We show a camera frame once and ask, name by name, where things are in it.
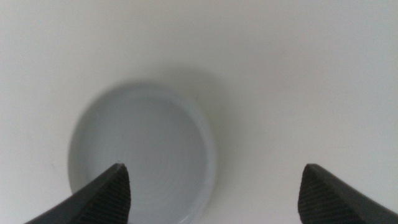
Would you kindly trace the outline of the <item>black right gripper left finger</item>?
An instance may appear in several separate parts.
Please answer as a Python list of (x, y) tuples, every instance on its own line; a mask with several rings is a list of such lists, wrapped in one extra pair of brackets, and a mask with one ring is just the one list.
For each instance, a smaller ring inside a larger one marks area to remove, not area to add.
[(114, 164), (71, 197), (28, 221), (28, 224), (125, 224), (130, 207), (127, 168), (124, 164)]

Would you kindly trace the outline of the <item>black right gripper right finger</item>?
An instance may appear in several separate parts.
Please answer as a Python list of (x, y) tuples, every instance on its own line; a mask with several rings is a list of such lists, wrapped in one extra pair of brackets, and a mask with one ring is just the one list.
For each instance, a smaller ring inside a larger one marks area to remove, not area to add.
[(302, 223), (397, 224), (397, 214), (318, 164), (307, 164), (298, 196)]

